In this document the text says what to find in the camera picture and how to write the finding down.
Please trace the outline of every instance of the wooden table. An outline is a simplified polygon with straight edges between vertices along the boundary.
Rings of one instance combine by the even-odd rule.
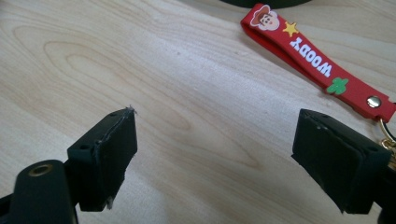
[[[113,209],[80,223],[376,223],[341,214],[294,161],[301,108],[369,138],[373,121],[247,37],[216,0],[0,1],[0,196],[24,167],[66,161],[133,106],[138,152]],[[313,0],[276,12],[396,100],[395,1]],[[396,130],[395,122],[389,127]]]

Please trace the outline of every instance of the wood grain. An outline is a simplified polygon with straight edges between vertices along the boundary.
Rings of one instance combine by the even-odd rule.
[[[395,11],[313,0],[277,13],[395,101]],[[113,209],[80,223],[376,223],[377,205],[342,215],[290,155],[300,108],[380,131],[250,40],[247,13],[215,0],[0,1],[0,197],[132,105],[138,153]]]

